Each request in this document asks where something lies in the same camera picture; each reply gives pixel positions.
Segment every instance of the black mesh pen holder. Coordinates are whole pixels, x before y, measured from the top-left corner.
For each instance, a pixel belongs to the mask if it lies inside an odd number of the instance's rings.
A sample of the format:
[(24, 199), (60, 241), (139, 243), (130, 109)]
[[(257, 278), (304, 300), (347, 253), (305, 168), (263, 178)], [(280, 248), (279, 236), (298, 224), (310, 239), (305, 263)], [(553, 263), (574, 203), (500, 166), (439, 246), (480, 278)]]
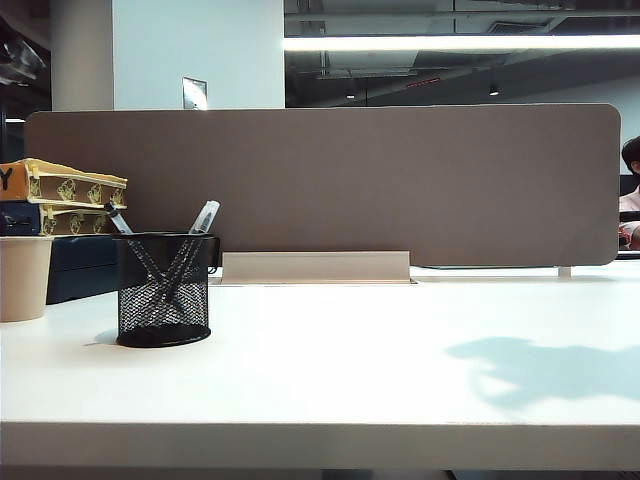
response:
[(128, 347), (169, 347), (211, 334), (207, 270), (220, 239), (172, 232), (119, 234), (118, 339)]

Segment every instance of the cup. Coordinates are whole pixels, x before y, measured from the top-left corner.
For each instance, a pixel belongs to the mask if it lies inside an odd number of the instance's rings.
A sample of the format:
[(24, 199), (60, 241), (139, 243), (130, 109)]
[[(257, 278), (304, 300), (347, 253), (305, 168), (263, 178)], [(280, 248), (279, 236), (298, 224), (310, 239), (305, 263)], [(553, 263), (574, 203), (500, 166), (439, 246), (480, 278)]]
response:
[(0, 237), (0, 322), (41, 317), (53, 237)]

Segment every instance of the desk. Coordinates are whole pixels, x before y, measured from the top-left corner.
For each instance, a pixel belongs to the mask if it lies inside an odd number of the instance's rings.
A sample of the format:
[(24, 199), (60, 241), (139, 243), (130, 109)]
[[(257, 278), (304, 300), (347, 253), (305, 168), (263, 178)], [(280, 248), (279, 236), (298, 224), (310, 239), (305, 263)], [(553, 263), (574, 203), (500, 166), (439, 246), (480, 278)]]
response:
[(152, 350), (116, 294), (49, 306), (0, 327), (2, 461), (640, 469), (640, 264), (554, 272), (214, 286), (211, 337)]

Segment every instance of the book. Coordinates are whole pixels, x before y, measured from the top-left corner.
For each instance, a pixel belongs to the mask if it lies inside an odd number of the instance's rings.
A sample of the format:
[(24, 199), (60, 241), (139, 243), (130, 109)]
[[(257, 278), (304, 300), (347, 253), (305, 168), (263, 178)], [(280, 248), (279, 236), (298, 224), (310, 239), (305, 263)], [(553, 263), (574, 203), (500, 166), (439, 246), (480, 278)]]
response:
[(0, 181), (0, 201), (84, 208), (102, 208), (110, 201), (118, 209), (126, 208), (127, 179), (35, 158), (0, 164)]
[(93, 235), (109, 233), (104, 210), (45, 203), (0, 202), (0, 236)]

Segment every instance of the desk divider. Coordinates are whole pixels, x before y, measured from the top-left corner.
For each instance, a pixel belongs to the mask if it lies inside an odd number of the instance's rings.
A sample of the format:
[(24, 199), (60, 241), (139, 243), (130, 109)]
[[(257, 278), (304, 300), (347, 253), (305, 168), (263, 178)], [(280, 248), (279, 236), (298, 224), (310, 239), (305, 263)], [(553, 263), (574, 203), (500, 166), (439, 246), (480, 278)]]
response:
[(609, 105), (43, 112), (26, 151), (127, 177), (136, 231), (220, 201), (226, 252), (568, 266), (616, 255), (619, 132)]

